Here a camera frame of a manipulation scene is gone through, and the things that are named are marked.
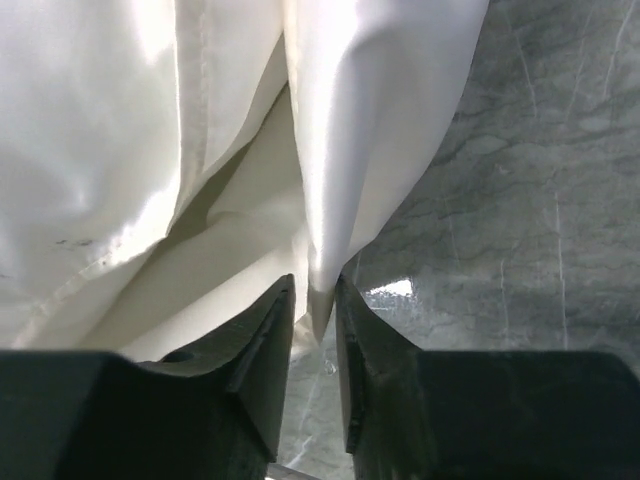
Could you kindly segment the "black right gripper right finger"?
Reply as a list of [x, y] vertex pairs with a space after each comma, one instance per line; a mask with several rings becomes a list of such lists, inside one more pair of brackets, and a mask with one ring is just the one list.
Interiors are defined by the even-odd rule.
[[358, 479], [635, 479], [639, 380], [596, 351], [424, 350], [335, 290]]

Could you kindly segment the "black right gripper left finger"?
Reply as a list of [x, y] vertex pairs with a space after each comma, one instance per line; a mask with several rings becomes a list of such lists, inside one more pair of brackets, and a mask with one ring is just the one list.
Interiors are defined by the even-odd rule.
[[278, 452], [294, 279], [158, 361], [4, 351], [5, 479], [262, 479]]

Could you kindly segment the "cream pillowcase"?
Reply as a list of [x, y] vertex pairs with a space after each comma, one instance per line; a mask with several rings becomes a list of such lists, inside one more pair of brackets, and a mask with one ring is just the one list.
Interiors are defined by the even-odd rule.
[[1, 344], [158, 359], [267, 288], [188, 293], [146, 267], [180, 213], [178, 51], [284, 34], [306, 219], [292, 352], [343, 266], [435, 156], [484, 1], [5, 1]]

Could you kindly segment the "white pillow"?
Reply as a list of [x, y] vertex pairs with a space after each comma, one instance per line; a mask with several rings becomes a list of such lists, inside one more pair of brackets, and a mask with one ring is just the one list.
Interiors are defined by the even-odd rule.
[[179, 217], [146, 267], [169, 286], [260, 289], [306, 272], [306, 219], [282, 31], [178, 51]]

